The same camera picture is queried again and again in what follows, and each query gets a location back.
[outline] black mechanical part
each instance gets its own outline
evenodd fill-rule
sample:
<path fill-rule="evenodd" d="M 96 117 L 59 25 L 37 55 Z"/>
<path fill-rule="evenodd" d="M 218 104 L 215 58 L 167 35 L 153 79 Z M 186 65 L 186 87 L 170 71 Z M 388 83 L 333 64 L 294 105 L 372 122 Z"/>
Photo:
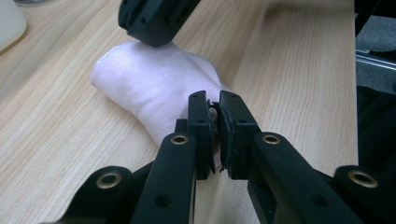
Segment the black mechanical part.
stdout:
<path fill-rule="evenodd" d="M 109 166 L 93 173 L 81 186 L 56 224 L 129 223 L 148 178 L 152 162 L 133 174 Z"/>
<path fill-rule="evenodd" d="M 187 130 L 196 138 L 197 180 L 207 179 L 210 171 L 215 173 L 213 149 L 216 128 L 209 112 L 206 92 L 198 91 L 189 97 Z"/>
<path fill-rule="evenodd" d="M 255 183 L 250 183 L 248 188 L 256 211 L 270 214 L 268 218 L 260 217 L 260 212 L 257 212 L 261 223 L 362 223 L 283 136 L 256 134 L 252 155 L 265 180 L 265 183 L 258 184 L 268 185 L 270 190 L 257 190 Z M 261 203 L 254 203 L 262 197 L 271 199 L 271 193 L 276 207 L 271 200 L 269 204 L 261 200 Z"/>
<path fill-rule="evenodd" d="M 131 223 L 193 222 L 195 137 L 172 133 L 161 144 Z"/>
<path fill-rule="evenodd" d="M 192 223 L 195 180 L 208 175 L 211 161 L 198 159 L 210 154 L 216 130 L 210 106 L 204 91 L 191 95 L 189 118 L 177 120 L 155 162 L 133 174 L 121 167 L 95 172 L 56 223 Z M 223 91 L 213 107 L 224 138 L 223 166 L 231 178 L 248 180 L 261 223 L 396 223 L 396 188 L 375 173 L 347 166 L 331 178 L 285 137 L 261 133 L 238 95 Z"/>
<path fill-rule="evenodd" d="M 200 0 L 123 0 L 119 26 L 128 35 L 159 47 L 172 41 Z"/>
<path fill-rule="evenodd" d="M 359 166 L 335 171 L 333 185 L 366 223 L 396 223 L 396 188 Z"/>
<path fill-rule="evenodd" d="M 222 91 L 219 101 L 221 165 L 231 179 L 248 179 L 253 137 L 260 132 L 242 98 Z"/>

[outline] white sock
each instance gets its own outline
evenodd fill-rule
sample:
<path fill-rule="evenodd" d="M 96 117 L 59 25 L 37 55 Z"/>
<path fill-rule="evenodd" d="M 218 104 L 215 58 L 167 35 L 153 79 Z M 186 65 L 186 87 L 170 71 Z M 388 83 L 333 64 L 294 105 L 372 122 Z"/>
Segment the white sock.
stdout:
<path fill-rule="evenodd" d="M 91 83 L 133 113 L 158 146 L 174 132 L 177 119 L 187 118 L 192 93 L 206 91 L 207 99 L 218 102 L 219 92 L 228 90 L 210 62 L 172 43 L 160 48 L 140 42 L 118 45 L 96 63 Z"/>

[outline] wood grain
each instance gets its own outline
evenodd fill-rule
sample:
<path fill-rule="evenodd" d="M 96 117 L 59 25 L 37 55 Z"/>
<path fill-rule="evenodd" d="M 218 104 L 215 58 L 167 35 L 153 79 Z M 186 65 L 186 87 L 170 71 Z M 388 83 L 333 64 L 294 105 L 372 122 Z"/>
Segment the wood grain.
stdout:
<path fill-rule="evenodd" d="M 141 123 L 89 82 L 93 64 L 132 39 L 118 7 L 21 7 L 27 32 L 0 52 L 0 223 L 55 221 L 95 170 L 155 158 Z M 353 1 L 203 0 L 175 43 L 212 62 L 263 131 L 332 175 L 357 162 L 353 19 Z M 195 222 L 257 223 L 246 181 L 199 181 Z"/>

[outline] white object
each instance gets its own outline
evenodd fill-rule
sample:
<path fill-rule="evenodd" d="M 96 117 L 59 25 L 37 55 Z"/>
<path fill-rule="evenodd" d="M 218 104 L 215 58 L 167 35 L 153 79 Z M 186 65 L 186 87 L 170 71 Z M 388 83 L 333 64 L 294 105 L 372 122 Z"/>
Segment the white object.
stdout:
<path fill-rule="evenodd" d="M 13 0 L 0 0 L 0 50 L 17 40 L 26 30 L 26 19 Z"/>
<path fill-rule="evenodd" d="M 94 66 L 91 83 L 115 103 L 133 113 L 159 146 L 173 133 L 177 119 L 187 117 L 189 96 L 206 91 L 219 101 L 220 83 L 206 59 L 174 44 L 153 48 L 128 42 L 112 48 Z"/>

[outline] wooden table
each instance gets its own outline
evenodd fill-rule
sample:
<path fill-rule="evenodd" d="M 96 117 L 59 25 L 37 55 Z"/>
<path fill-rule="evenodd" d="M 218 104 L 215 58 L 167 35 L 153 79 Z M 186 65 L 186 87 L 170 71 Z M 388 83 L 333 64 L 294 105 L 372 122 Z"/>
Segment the wooden table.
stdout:
<path fill-rule="evenodd" d="M 157 146 L 90 85 L 93 64 L 131 40 L 119 1 L 21 7 L 23 37 L 0 54 L 0 223 L 60 218 L 94 171 L 135 171 Z M 320 171 L 357 163 L 353 1 L 203 0 L 175 38 L 206 57 L 263 131 Z M 246 181 L 197 183 L 196 223 L 257 223 Z"/>

